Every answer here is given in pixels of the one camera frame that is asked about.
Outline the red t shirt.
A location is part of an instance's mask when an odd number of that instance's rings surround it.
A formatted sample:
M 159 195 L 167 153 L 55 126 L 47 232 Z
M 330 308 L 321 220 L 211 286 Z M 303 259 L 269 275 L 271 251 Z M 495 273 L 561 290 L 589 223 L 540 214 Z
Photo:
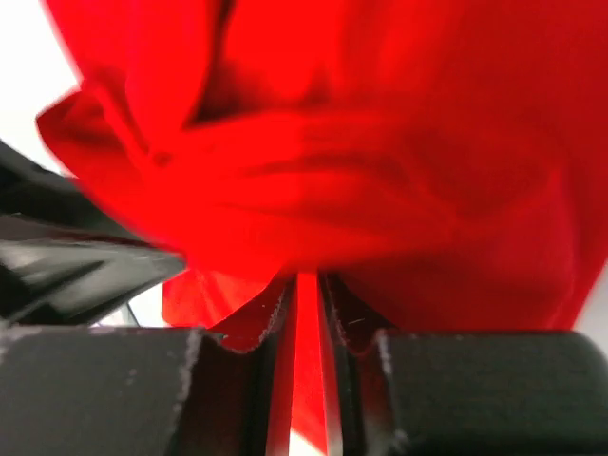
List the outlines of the red t shirt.
M 607 260 L 603 1 L 49 1 L 81 74 L 37 118 L 85 194 L 183 254 L 172 326 L 297 280 L 293 427 L 322 451 L 318 280 L 406 332 L 570 330 Z

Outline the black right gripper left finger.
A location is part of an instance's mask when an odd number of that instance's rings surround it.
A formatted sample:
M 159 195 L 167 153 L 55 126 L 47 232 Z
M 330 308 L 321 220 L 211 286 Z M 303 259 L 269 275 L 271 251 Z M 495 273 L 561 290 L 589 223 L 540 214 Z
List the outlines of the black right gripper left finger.
M 285 455 L 293 285 L 202 328 L 1 332 L 5 455 Z

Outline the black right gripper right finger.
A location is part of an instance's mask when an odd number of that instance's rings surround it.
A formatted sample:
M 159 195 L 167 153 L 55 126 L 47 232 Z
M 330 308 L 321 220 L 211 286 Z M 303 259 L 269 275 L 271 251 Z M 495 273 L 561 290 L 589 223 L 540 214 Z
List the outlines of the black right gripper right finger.
M 576 332 L 400 332 L 319 280 L 331 455 L 603 455 L 607 360 Z

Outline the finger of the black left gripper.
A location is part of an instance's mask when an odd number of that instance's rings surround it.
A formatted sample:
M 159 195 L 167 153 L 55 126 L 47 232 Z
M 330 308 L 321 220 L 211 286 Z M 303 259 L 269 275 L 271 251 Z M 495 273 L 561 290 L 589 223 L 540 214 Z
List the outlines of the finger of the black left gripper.
M 184 268 L 179 256 L 125 230 L 68 178 L 2 144 L 2 323 L 93 324 Z

